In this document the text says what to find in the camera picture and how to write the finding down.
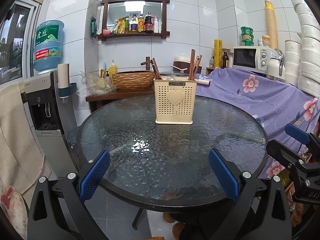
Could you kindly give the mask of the brown wooden chopstick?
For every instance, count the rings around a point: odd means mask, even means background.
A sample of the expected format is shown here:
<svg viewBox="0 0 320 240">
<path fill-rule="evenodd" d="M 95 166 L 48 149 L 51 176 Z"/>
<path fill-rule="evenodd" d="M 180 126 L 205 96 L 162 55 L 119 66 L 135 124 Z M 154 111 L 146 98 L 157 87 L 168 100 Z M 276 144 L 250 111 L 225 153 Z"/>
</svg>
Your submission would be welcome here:
<svg viewBox="0 0 320 240">
<path fill-rule="evenodd" d="M 191 81 L 194 71 L 195 49 L 191 50 L 188 80 Z"/>
<path fill-rule="evenodd" d="M 155 58 L 152 59 L 152 66 L 153 66 L 153 69 L 155 71 L 156 79 L 157 80 L 161 80 L 161 75 L 160 75 L 160 72 L 159 72 L 159 69 L 158 69 L 157 62 L 156 62 Z"/>
<path fill-rule="evenodd" d="M 194 81 L 194 79 L 195 79 L 195 75 L 197 73 L 198 63 L 199 63 L 199 56 L 196 57 L 196 60 L 195 60 L 194 66 L 193 66 L 193 72 L 192 72 L 192 75 L 191 75 L 191 81 Z"/>
<path fill-rule="evenodd" d="M 195 76 L 196 76 L 196 74 L 198 72 L 201 60 L 202 60 L 202 55 L 198 56 L 197 59 L 196 59 L 196 62 L 195 62 L 195 65 L 194 65 L 194 72 L 193 72 L 192 80 L 195 80 Z"/>
</svg>

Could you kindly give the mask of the black chopstick gold band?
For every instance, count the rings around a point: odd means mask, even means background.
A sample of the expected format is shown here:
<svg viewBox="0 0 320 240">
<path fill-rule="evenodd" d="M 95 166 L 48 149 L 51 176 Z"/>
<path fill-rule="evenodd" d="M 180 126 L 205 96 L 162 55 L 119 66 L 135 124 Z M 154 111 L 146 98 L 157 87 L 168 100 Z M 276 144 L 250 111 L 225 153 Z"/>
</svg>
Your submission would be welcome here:
<svg viewBox="0 0 320 240">
<path fill-rule="evenodd" d="M 153 69 L 153 72 L 154 72 L 154 74 L 155 74 L 155 79 L 157 79 L 157 71 L 156 71 L 156 68 L 155 68 L 155 65 L 154 65 L 153 60 L 150 60 L 150 64 L 151 64 L 152 69 Z"/>
</svg>

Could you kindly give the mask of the floral seat cushion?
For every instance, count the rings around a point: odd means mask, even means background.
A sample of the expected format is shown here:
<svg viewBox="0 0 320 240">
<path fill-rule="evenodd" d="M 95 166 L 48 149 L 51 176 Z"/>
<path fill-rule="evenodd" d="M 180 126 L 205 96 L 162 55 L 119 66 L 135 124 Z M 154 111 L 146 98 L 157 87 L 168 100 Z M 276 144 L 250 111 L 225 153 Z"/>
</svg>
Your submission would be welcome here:
<svg viewBox="0 0 320 240">
<path fill-rule="evenodd" d="M 28 206 L 23 196 L 12 186 L 1 186 L 1 209 L 22 239 L 27 239 Z"/>
</svg>

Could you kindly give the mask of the purple floral cloth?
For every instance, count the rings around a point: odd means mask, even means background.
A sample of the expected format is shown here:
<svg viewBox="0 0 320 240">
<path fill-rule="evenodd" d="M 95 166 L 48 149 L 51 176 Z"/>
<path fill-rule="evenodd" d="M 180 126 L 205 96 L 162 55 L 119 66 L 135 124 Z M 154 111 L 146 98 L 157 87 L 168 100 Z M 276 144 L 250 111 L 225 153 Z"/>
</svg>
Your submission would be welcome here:
<svg viewBox="0 0 320 240">
<path fill-rule="evenodd" d="M 265 155 L 263 140 L 277 140 L 301 157 L 310 157 L 305 146 L 285 133 L 285 126 L 319 134 L 317 97 L 238 69 L 214 70 L 209 80 L 209 85 L 196 89 L 195 122 L 204 136 L 198 154 L 203 161 L 216 147 L 240 169 L 257 172 L 261 179 L 278 175 L 287 180 L 288 169 Z"/>
</svg>

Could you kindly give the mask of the white electric kettle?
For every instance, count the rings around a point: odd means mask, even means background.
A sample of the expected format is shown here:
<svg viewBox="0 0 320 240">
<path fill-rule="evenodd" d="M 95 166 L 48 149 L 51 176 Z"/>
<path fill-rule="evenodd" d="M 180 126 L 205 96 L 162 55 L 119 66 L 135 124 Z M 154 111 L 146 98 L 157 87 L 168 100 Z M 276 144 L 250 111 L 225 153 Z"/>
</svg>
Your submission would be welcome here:
<svg viewBox="0 0 320 240">
<path fill-rule="evenodd" d="M 275 49 L 271 53 L 267 64 L 266 77 L 270 80 L 285 81 L 284 54 L 281 50 Z"/>
</svg>

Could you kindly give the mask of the round glass table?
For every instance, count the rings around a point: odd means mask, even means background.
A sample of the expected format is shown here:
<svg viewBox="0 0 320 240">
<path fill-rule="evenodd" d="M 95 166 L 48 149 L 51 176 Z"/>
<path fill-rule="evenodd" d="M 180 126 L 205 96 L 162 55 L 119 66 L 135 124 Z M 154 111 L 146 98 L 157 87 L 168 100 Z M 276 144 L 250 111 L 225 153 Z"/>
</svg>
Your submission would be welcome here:
<svg viewBox="0 0 320 240">
<path fill-rule="evenodd" d="M 157 124 L 155 97 L 147 95 L 97 109 L 82 123 L 77 146 L 83 163 L 110 153 L 101 187 L 113 196 L 147 210 L 182 212 L 231 204 L 210 168 L 212 148 L 258 176 L 267 141 L 252 115 L 202 96 L 195 100 L 192 124 Z"/>
</svg>

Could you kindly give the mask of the green instant noodle cups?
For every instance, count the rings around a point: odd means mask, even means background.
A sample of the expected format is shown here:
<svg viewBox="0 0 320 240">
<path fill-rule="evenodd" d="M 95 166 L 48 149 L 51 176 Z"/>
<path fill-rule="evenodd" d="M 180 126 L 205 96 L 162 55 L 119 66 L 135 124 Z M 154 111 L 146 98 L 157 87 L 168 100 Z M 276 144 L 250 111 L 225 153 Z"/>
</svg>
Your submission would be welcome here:
<svg viewBox="0 0 320 240">
<path fill-rule="evenodd" d="M 250 27 L 241 27 L 241 45 L 254 46 L 253 29 Z"/>
</svg>

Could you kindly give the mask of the tall stack paper cups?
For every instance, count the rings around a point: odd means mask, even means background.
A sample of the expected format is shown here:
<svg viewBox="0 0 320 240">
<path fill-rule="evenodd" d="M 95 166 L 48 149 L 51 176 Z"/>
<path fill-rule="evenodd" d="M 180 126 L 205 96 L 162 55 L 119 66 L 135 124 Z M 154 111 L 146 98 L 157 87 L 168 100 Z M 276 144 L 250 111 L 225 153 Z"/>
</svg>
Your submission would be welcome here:
<svg viewBox="0 0 320 240">
<path fill-rule="evenodd" d="M 270 0 L 265 0 L 266 24 L 270 37 L 270 48 L 278 49 L 278 28 L 273 4 Z"/>
</svg>

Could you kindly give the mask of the yellow wrap roll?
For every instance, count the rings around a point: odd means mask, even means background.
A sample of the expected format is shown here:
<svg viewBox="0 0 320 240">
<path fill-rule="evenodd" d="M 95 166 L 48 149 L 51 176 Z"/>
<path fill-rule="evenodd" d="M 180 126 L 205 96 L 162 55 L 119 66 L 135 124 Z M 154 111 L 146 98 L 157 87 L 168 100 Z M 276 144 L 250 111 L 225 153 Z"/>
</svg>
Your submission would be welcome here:
<svg viewBox="0 0 320 240">
<path fill-rule="evenodd" d="M 220 68 L 222 66 L 222 41 L 214 40 L 214 68 Z"/>
</svg>

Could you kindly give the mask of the cream plastic utensil holder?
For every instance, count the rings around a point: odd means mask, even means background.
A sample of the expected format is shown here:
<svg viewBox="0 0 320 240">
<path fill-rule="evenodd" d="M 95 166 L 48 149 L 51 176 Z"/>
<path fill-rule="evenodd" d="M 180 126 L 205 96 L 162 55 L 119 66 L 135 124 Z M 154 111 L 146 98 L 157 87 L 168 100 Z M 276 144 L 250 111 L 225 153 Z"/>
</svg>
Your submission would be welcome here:
<svg viewBox="0 0 320 240">
<path fill-rule="evenodd" d="M 197 81 L 162 79 L 153 81 L 156 123 L 191 125 L 195 106 Z"/>
</svg>

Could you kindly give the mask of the brown wooden counter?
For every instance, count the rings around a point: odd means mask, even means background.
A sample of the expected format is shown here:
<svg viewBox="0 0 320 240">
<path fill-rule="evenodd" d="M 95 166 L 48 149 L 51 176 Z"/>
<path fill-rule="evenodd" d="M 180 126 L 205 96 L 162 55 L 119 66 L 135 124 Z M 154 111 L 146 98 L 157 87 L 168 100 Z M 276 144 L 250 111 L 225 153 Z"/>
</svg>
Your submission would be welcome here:
<svg viewBox="0 0 320 240">
<path fill-rule="evenodd" d="M 150 95 L 154 93 L 153 86 L 148 88 L 143 88 L 139 90 L 116 90 L 114 92 L 106 94 L 90 95 L 86 97 L 86 102 L 89 103 L 89 109 L 91 113 L 100 109 L 108 103 L 120 100 L 132 98 L 140 95 Z"/>
</svg>

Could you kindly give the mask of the paper cup dispenser holder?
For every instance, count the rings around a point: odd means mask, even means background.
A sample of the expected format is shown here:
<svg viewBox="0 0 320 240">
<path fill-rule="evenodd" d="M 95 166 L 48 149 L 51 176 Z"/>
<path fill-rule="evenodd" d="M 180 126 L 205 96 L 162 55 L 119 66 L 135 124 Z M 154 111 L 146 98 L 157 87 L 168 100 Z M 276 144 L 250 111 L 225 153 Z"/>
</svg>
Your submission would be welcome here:
<svg viewBox="0 0 320 240">
<path fill-rule="evenodd" d="M 57 65 L 58 94 L 62 103 L 67 103 L 68 98 L 77 90 L 76 83 L 71 83 L 69 79 L 69 64 L 62 63 Z"/>
</svg>

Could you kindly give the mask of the white pan with lid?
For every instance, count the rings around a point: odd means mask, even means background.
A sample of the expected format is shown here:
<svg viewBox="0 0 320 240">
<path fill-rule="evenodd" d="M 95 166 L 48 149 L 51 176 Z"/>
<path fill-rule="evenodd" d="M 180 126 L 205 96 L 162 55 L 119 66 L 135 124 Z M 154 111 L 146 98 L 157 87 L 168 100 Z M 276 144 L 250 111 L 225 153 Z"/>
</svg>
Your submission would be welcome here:
<svg viewBox="0 0 320 240">
<path fill-rule="evenodd" d="M 162 72 L 160 74 L 160 77 L 164 80 L 187 80 L 188 74 L 178 73 L 178 72 Z M 204 86 L 210 85 L 210 79 L 197 79 L 197 78 L 195 78 L 195 81 L 197 81 L 197 83 L 200 85 L 204 85 Z"/>
</svg>

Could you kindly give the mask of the clear plastic bag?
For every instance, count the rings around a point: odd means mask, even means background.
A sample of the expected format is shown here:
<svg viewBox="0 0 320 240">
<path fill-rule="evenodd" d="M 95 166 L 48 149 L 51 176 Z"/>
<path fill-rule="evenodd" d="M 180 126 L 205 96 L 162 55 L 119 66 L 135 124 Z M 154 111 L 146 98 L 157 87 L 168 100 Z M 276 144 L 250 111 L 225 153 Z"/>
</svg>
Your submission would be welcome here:
<svg viewBox="0 0 320 240">
<path fill-rule="evenodd" d="M 92 95 L 101 95 L 115 92 L 117 87 L 106 78 L 101 78 L 98 73 L 80 73 L 80 84 L 77 85 L 76 94 L 79 97 L 86 98 Z"/>
</svg>

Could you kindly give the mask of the dark wooden wall shelf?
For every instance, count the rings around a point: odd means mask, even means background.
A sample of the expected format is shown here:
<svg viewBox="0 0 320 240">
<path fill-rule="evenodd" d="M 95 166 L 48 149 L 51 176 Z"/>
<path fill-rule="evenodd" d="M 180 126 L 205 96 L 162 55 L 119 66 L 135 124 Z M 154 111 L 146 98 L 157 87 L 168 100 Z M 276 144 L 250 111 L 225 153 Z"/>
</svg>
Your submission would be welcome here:
<svg viewBox="0 0 320 240">
<path fill-rule="evenodd" d="M 129 36 L 155 36 L 166 39 L 167 5 L 170 0 L 102 0 L 102 25 L 98 39 Z M 146 33 L 144 20 L 148 12 L 154 17 L 154 32 Z"/>
</svg>

